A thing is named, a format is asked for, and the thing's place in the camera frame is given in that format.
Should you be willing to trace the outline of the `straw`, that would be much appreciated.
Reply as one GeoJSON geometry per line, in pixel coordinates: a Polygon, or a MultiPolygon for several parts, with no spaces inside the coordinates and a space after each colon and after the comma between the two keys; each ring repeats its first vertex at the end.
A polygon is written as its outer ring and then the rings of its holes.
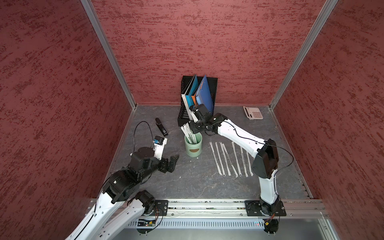
{"type": "Polygon", "coordinates": [[[226,167],[227,167],[227,171],[228,171],[228,176],[231,176],[231,171],[229,169],[229,165],[228,165],[228,160],[227,160],[227,156],[226,156],[226,152],[224,150],[224,145],[222,142],[220,142],[220,145],[221,145],[221,149],[222,149],[222,152],[223,152],[223,155],[224,155],[224,159],[225,159],[225,163],[226,163],[226,167]]]}
{"type": "Polygon", "coordinates": [[[234,155],[235,155],[235,160],[236,160],[236,164],[237,164],[238,174],[239,174],[239,177],[241,177],[242,176],[242,172],[241,172],[240,163],[239,163],[239,160],[238,160],[238,156],[237,156],[236,147],[235,147],[235,143],[234,142],[232,142],[232,147],[233,147],[233,151],[234,151],[234,155]]]}
{"type": "Polygon", "coordinates": [[[247,177],[249,177],[249,175],[247,172],[247,166],[246,166],[246,162],[245,162],[245,156],[244,156],[244,149],[243,148],[241,148],[241,156],[242,156],[242,162],[243,162],[243,166],[244,166],[245,176],[247,178],[247,177]]]}
{"type": "Polygon", "coordinates": [[[216,154],[215,154],[215,150],[214,150],[214,148],[213,148],[213,143],[212,143],[212,142],[210,142],[210,146],[211,146],[211,150],[212,150],[212,152],[213,152],[214,160],[215,160],[215,163],[216,163],[216,166],[217,166],[219,175],[220,175],[220,176],[223,176],[223,173],[222,173],[221,168],[220,168],[220,166],[219,166],[219,163],[218,163],[218,160],[217,160],[217,156],[216,156],[216,154]]]}
{"type": "Polygon", "coordinates": [[[239,174],[238,174],[238,172],[236,171],[235,166],[234,166],[233,163],[232,163],[232,160],[231,160],[231,158],[230,158],[230,156],[229,156],[229,153],[228,153],[228,151],[227,151],[227,148],[226,148],[225,144],[223,143],[222,146],[223,146],[223,149],[224,149],[224,151],[225,151],[227,160],[229,161],[230,166],[232,167],[232,169],[233,169],[233,171],[234,171],[234,173],[235,173],[236,178],[238,178],[238,177],[239,177],[239,174]]]}
{"type": "Polygon", "coordinates": [[[251,164],[251,160],[250,160],[250,156],[249,156],[249,153],[247,152],[247,159],[248,159],[248,165],[249,165],[249,172],[250,172],[250,175],[253,176],[254,173],[252,172],[252,164],[251,164]]]}
{"type": "Polygon", "coordinates": [[[222,162],[221,155],[220,155],[220,151],[219,151],[219,147],[218,147],[218,143],[215,142],[215,145],[216,145],[216,149],[217,149],[218,156],[219,156],[219,161],[220,161],[220,166],[221,166],[222,175],[223,175],[223,176],[226,176],[225,169],[224,169],[223,162],[222,162]]]}

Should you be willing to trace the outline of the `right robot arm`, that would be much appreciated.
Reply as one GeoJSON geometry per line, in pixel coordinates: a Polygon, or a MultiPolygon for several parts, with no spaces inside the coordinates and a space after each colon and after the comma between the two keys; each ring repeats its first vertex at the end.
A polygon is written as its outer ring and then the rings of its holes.
{"type": "Polygon", "coordinates": [[[210,131],[225,137],[247,151],[254,160],[251,171],[259,177],[260,206],[264,216],[272,216],[278,210],[280,196],[276,188],[279,155],[276,142],[272,139],[263,140],[234,124],[226,116],[213,115],[205,105],[191,107],[193,119],[186,125],[194,134],[210,131]]]}

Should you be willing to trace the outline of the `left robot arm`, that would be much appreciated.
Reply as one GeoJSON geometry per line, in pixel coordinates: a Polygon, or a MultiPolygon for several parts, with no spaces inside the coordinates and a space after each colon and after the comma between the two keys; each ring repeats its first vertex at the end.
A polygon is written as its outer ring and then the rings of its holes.
{"type": "Polygon", "coordinates": [[[142,215],[159,214],[155,198],[140,191],[152,173],[172,173],[179,155],[163,158],[164,146],[142,147],[131,155],[130,164],[104,183],[95,205],[67,237],[69,240],[111,240],[142,215]]]}

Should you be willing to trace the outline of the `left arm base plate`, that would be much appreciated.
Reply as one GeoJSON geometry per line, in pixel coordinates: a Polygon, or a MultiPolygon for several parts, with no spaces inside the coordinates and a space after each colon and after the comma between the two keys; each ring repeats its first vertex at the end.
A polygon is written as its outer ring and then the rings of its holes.
{"type": "Polygon", "coordinates": [[[168,200],[155,200],[153,211],[150,216],[155,216],[159,211],[160,216],[166,216],[168,213],[169,201],[168,200]]]}

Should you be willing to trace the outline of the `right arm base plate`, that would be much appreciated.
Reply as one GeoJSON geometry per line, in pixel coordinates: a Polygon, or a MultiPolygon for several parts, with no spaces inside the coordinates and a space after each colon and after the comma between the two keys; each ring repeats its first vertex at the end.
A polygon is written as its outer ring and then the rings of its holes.
{"type": "Polygon", "coordinates": [[[245,201],[245,210],[248,217],[286,217],[287,213],[283,202],[277,199],[273,204],[264,201],[245,201]]]}

